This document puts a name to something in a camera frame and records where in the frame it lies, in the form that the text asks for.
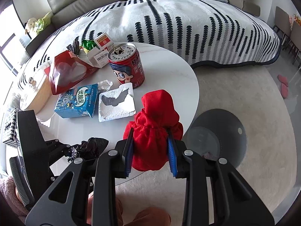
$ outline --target green wrapper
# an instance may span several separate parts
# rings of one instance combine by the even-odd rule
[[[96,47],[96,43],[93,40],[83,40],[81,46],[84,50],[86,49],[87,51],[91,51],[94,47]]]

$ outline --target cartoon boy face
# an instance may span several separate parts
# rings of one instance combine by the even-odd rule
[[[117,76],[117,79],[120,81],[124,81],[124,83],[129,83],[133,76],[128,76],[127,73],[121,72],[118,70],[113,70],[115,75]]]

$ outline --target can opening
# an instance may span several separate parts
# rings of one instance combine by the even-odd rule
[[[114,47],[114,54],[115,55],[122,54],[123,52],[124,52],[124,50],[120,46]]]

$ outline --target red snack package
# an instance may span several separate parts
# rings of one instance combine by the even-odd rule
[[[166,128],[171,129],[174,139],[181,140],[183,126],[173,99],[165,90],[146,93],[141,100],[144,108],[135,115],[135,121],[127,124],[123,139],[127,139],[133,127],[133,168],[138,171],[160,170],[168,161]]]
[[[45,69],[46,73],[49,68],[52,95],[66,92],[98,69],[82,61],[68,50],[55,56],[54,63]]]

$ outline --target pink fuzzy sleeve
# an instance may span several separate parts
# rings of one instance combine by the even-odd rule
[[[7,204],[11,207],[13,212],[24,222],[28,211],[24,205],[18,200],[15,193],[15,183],[13,177],[0,179],[0,191],[5,198]]]

